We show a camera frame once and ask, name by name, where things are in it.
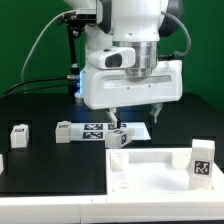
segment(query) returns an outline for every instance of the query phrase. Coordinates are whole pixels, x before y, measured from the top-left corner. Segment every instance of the white box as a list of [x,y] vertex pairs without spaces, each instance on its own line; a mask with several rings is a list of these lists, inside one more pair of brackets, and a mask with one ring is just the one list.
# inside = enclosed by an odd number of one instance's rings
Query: white box
[[12,148],[25,148],[29,140],[28,125],[21,124],[13,127],[10,134]]
[[70,143],[70,130],[71,122],[58,122],[55,130],[56,143]]

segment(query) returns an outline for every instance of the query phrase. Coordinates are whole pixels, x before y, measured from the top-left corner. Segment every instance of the black cable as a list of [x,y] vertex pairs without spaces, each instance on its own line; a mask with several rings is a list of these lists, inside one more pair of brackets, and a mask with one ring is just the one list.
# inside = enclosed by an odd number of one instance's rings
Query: black cable
[[30,84],[30,83],[35,83],[35,82],[50,82],[50,81],[59,81],[59,80],[67,80],[67,77],[54,77],[54,78],[45,78],[45,79],[32,79],[32,80],[28,80],[28,81],[24,81],[24,82],[20,82],[14,86],[12,86],[10,89],[8,89],[7,91],[5,91],[3,93],[4,95],[9,94],[10,92],[12,92],[14,89],[26,85],[26,84]]
[[43,90],[43,89],[52,89],[52,88],[58,88],[58,87],[68,87],[68,84],[60,84],[60,85],[54,85],[54,86],[46,86],[46,87],[40,87],[40,88],[33,88],[33,89],[27,89],[27,90],[22,90],[22,91],[17,91],[14,93],[7,93],[7,94],[3,94],[0,99],[3,99],[7,96],[11,96],[11,95],[15,95],[15,94],[21,94],[21,93],[26,93],[26,92],[32,92],[32,91],[39,91],[39,90]]

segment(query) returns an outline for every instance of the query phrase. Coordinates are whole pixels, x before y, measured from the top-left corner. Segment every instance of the white plastic object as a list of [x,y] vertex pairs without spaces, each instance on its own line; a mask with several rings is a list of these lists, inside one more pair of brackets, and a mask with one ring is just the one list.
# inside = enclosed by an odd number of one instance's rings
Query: white plastic object
[[56,143],[70,143],[71,122],[58,122],[55,135]]
[[10,134],[12,148],[25,148],[29,140],[28,125],[15,125]]
[[163,61],[144,79],[127,79],[125,70],[83,71],[82,94],[91,109],[177,101],[183,93],[182,62]]
[[124,151],[116,151],[110,154],[111,169],[117,171],[124,171],[129,165],[129,154]]
[[172,166],[175,169],[187,170],[190,167],[191,151],[187,152],[173,152]]
[[120,149],[132,141],[134,129],[124,128],[110,131],[105,135],[105,147]]
[[[106,59],[114,55],[122,57],[122,64],[119,67],[106,66]],[[135,64],[135,50],[131,47],[113,47],[100,50],[90,54],[88,62],[98,69],[130,68]]]
[[193,140],[189,189],[212,189],[214,156],[214,141]]
[[63,0],[65,3],[70,5],[73,9],[77,8],[96,8],[95,0]]
[[113,0],[114,41],[159,41],[161,10],[167,8],[167,0],[138,1]]
[[2,155],[0,155],[0,175],[1,173],[3,172],[4,170],[4,166],[3,166],[3,158],[2,158]]

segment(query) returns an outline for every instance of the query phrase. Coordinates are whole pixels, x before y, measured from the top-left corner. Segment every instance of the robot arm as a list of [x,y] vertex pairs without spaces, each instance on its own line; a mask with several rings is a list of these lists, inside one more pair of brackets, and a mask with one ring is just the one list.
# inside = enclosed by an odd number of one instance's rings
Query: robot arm
[[159,61],[157,46],[183,18],[181,0],[64,1],[96,10],[97,26],[86,26],[87,61],[76,97],[91,109],[108,109],[110,117],[117,107],[155,104],[161,110],[161,103],[180,99],[182,62]]

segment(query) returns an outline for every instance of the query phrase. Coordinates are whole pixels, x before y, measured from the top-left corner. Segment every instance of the white block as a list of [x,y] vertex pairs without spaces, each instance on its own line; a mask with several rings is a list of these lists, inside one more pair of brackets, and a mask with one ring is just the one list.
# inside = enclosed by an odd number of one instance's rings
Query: white block
[[214,157],[214,141],[193,140],[189,189],[212,189],[212,171]]
[[58,122],[55,130],[56,143],[70,143],[70,130],[71,122]]
[[0,175],[3,172],[3,170],[4,170],[4,167],[3,167],[3,158],[2,158],[2,155],[0,155]]
[[110,154],[111,169],[117,171],[124,171],[129,165],[129,154],[124,151],[112,152]]
[[191,162],[191,151],[187,152],[173,152],[172,154],[172,166],[178,170],[189,169]]
[[132,141],[134,129],[123,128],[110,131],[105,135],[105,147],[120,149]]
[[10,134],[12,148],[25,148],[29,140],[28,125],[21,124],[13,127]]

